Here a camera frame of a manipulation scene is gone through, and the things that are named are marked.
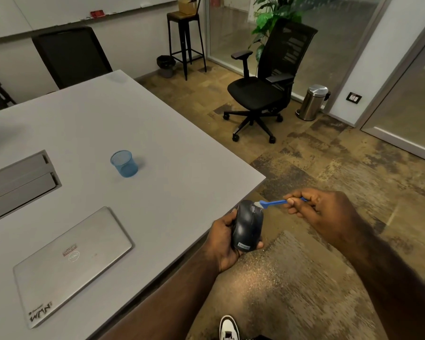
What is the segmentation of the whiteboard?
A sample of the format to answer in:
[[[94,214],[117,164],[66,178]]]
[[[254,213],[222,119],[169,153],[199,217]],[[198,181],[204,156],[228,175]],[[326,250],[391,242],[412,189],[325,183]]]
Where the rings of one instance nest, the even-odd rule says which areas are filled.
[[[0,38],[177,0],[0,0]]]

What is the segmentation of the person's left hand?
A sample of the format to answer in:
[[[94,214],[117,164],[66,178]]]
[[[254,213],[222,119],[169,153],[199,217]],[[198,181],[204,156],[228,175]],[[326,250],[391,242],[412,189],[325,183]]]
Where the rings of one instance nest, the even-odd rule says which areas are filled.
[[[245,254],[245,252],[232,247],[231,240],[231,234],[222,233],[222,217],[215,220],[203,247],[208,255],[214,259],[219,274],[231,268]]]

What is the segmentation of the black tall stool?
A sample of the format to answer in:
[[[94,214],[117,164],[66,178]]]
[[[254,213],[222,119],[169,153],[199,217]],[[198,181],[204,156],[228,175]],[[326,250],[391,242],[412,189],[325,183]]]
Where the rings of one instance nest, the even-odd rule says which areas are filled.
[[[198,12],[196,15],[188,16],[184,15],[181,12],[174,11],[166,14],[167,24],[168,24],[168,34],[169,34],[169,51],[170,56],[173,56],[174,59],[178,62],[181,62],[183,65],[183,73],[185,76],[185,80],[187,81],[187,65],[192,64],[193,61],[202,59],[204,63],[204,72],[207,72],[206,65],[206,55],[204,50],[204,42],[202,36],[202,30],[200,25],[200,16],[199,16],[199,7],[201,5],[202,0],[197,0],[198,2]],[[178,25],[178,33],[180,39],[180,50],[173,51],[172,50],[172,40],[171,40],[171,23],[176,23]],[[201,44],[201,52],[194,50],[191,44],[191,34],[190,34],[190,23],[197,22],[198,25],[198,34],[200,38]]]

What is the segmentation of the black computer mouse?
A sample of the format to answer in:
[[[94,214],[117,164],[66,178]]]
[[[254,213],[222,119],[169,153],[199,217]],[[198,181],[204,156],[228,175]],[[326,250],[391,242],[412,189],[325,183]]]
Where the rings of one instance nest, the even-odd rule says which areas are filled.
[[[232,222],[232,247],[242,252],[255,251],[260,242],[263,221],[263,208],[251,200],[242,200]]]

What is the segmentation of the black small waste bin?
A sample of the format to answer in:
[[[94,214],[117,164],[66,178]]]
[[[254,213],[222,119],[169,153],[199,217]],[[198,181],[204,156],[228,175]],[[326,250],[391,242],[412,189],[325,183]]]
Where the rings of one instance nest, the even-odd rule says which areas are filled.
[[[157,57],[158,73],[163,78],[171,78],[174,75],[176,61],[173,56],[161,55]]]

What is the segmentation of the black mesh office chair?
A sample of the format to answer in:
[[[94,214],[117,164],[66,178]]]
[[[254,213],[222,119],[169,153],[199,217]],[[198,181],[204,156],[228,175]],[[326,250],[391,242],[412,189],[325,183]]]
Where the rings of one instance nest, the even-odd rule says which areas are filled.
[[[262,121],[265,117],[275,117],[283,121],[280,112],[291,100],[292,88],[300,63],[318,30],[287,18],[279,18],[261,51],[256,76],[250,76],[248,58],[250,50],[235,52],[232,59],[243,63],[243,78],[233,81],[227,87],[232,98],[245,108],[243,111],[227,110],[223,119],[230,115],[245,116],[243,122],[232,133],[232,140],[239,141],[238,133],[246,125],[258,124],[274,144],[276,137]]]

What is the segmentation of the steel pedal bin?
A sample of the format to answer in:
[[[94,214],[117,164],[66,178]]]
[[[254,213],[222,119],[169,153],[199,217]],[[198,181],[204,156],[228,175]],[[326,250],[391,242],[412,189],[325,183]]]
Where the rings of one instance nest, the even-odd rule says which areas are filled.
[[[326,86],[311,85],[304,97],[300,109],[296,111],[296,116],[304,121],[313,121],[316,119],[323,102],[327,101],[331,93]]]

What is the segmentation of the silver laptop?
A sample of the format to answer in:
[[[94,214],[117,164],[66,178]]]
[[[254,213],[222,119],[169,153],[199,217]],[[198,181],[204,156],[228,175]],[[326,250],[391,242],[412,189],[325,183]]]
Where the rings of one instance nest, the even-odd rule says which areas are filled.
[[[102,207],[13,267],[27,327],[42,324],[133,247]]]

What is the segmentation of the person's right forearm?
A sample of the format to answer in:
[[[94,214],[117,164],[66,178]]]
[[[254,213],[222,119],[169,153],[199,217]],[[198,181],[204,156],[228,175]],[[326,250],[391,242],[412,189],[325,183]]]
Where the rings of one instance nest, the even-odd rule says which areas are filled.
[[[389,340],[425,340],[425,281],[360,216],[341,252],[361,279]]]

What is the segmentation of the person's white shoe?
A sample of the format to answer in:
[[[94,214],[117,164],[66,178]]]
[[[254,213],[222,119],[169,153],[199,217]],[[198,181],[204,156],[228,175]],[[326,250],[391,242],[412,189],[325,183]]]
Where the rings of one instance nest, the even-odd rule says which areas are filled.
[[[224,315],[219,325],[219,340],[240,340],[238,326],[234,318]]]

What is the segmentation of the green potted plant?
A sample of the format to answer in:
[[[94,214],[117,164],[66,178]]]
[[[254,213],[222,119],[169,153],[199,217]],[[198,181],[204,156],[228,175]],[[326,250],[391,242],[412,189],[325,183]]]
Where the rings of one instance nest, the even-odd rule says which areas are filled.
[[[302,22],[302,12],[300,10],[305,0],[255,0],[253,6],[258,6],[255,18],[256,27],[252,31],[255,38],[249,48],[258,43],[255,59],[259,63],[266,42],[280,18],[288,19],[291,22]]]

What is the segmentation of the glass door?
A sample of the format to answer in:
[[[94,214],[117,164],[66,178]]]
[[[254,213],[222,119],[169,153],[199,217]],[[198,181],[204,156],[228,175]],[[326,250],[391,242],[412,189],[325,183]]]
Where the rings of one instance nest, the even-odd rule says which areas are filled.
[[[425,159],[425,28],[356,126]]]

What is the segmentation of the blue mesh cup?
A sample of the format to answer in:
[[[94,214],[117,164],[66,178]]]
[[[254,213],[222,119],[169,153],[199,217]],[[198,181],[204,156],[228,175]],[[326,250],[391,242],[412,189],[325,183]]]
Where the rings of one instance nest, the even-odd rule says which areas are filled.
[[[119,150],[110,158],[111,164],[118,173],[124,178],[130,178],[137,174],[139,167],[134,161],[132,153],[129,150]]]

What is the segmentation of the person's left forearm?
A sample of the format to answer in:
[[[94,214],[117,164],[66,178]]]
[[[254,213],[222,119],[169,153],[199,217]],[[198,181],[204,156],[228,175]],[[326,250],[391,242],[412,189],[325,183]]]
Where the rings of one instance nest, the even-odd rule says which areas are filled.
[[[207,240],[100,340],[185,340],[219,273],[220,248]]]

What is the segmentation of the blue cleaning brush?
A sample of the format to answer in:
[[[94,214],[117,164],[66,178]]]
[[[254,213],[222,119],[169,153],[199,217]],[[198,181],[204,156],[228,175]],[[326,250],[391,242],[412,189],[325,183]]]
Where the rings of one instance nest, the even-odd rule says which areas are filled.
[[[253,204],[261,209],[267,209],[269,207],[272,206],[279,206],[279,205],[284,205],[287,204],[288,201],[287,200],[276,200],[276,201],[264,201],[264,200],[260,200],[260,201],[256,201]]]

